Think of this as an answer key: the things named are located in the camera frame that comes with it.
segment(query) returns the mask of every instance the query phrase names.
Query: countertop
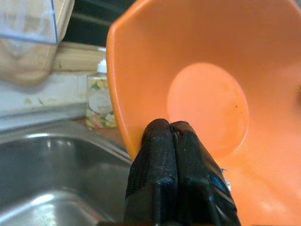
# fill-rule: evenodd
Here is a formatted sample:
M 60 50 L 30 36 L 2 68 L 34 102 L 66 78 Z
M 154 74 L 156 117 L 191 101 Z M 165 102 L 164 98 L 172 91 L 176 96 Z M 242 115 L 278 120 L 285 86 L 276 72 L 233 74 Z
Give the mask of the countertop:
M 85 125 L 85 118 L 77 119 L 78 123 Z M 125 146 L 121 137 L 121 133 L 118 128 L 112 128 L 112 129 L 95 129 L 96 133 L 101 134 L 113 141 L 115 141 L 117 144 L 121 146 Z

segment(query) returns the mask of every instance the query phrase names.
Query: sink basin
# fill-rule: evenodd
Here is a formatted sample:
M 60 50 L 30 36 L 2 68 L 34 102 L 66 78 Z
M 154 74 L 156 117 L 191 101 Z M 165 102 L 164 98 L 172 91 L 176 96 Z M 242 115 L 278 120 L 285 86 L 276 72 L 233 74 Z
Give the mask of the sink basin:
M 130 158 L 76 122 L 0 135 L 1 226 L 121 221 Z

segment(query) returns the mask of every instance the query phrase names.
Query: dark window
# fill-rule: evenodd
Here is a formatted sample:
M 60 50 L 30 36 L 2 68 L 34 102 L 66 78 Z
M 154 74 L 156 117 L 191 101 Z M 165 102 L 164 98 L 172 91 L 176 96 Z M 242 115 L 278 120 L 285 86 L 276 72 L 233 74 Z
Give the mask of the dark window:
M 110 25 L 135 0 L 75 0 L 64 41 L 105 46 Z

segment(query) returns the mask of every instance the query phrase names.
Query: clear plastic bin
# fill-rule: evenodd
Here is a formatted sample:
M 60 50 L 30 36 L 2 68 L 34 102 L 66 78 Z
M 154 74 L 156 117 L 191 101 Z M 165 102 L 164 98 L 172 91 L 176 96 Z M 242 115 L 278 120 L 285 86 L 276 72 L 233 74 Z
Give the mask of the clear plastic bin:
M 58 44 L 53 0 L 0 0 L 0 37 Z

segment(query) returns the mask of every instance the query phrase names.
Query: orange bowl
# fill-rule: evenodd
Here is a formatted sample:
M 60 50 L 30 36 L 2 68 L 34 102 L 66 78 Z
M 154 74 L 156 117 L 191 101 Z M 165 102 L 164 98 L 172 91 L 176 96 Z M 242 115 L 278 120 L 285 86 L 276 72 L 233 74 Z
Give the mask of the orange bowl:
M 138 0 L 110 28 L 111 99 L 132 159 L 185 120 L 228 171 L 242 225 L 301 225 L 301 13 L 292 0 Z

